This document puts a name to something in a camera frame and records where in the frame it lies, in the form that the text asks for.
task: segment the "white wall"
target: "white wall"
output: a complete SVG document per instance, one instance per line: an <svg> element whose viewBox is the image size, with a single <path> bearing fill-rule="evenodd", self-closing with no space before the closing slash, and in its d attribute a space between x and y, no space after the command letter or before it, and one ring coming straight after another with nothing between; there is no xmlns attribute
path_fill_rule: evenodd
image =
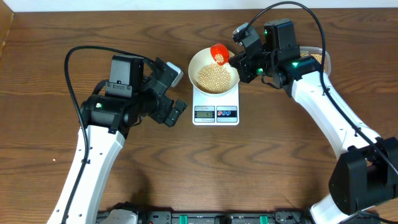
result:
<svg viewBox="0 0 398 224"><path fill-rule="evenodd" d="M4 0L4 2L14 12L48 12L260 9L279 0ZM398 7L398 0L297 0L297 2L310 8Z"/></svg>

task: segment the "green clip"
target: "green clip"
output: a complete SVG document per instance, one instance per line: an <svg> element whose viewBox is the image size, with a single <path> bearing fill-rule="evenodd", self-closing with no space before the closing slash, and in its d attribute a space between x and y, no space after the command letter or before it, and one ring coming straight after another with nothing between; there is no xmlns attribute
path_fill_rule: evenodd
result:
<svg viewBox="0 0 398 224"><path fill-rule="evenodd" d="M268 216L260 216L260 224L268 224Z"/></svg>
<svg viewBox="0 0 398 224"><path fill-rule="evenodd" d="M188 224L188 216L180 215L180 224Z"/></svg>

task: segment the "brown wooden edge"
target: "brown wooden edge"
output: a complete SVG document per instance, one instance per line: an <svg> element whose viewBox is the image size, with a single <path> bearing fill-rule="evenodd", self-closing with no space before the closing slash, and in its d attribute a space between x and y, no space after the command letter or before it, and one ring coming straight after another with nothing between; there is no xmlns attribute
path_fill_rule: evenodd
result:
<svg viewBox="0 0 398 224"><path fill-rule="evenodd" d="M14 12L8 8L3 0L0 0L0 58L1 53L6 45L6 39L10 32Z"/></svg>

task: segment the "kitchen scale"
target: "kitchen scale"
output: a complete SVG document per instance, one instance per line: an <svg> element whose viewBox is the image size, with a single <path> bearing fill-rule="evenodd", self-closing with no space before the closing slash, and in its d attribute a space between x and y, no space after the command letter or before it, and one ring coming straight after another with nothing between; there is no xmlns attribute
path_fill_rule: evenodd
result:
<svg viewBox="0 0 398 224"><path fill-rule="evenodd" d="M194 125L238 125L239 86L223 96L210 97L193 88L192 122Z"/></svg>

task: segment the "brown wooden surface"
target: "brown wooden surface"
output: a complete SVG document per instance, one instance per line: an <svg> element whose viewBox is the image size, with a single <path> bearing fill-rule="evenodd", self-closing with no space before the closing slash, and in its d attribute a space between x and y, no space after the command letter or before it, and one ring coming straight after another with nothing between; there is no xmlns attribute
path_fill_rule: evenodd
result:
<svg viewBox="0 0 398 224"><path fill-rule="evenodd" d="M70 48L105 45L171 61L185 75L168 95L191 105L190 59L218 42L240 51L231 33L257 12L16 14L0 69L0 222L43 223L57 203L79 127L63 76ZM398 9L315 12L337 91L381 136L398 136ZM320 46L314 22L301 10L271 11L256 27L284 17L295 22L299 44ZM72 56L79 102L109 77L111 56L93 50ZM336 158L307 112L259 79L240 85L240 106L237 127L194 126L189 107L174 128L146 118L131 129L100 209L128 200L175 210L263 211L321 200ZM377 210L398 220L396 200Z"/></svg>
<svg viewBox="0 0 398 224"><path fill-rule="evenodd" d="M0 58L2 49L6 44L6 39L12 24L12 17L14 13L8 6L0 0Z"/></svg>

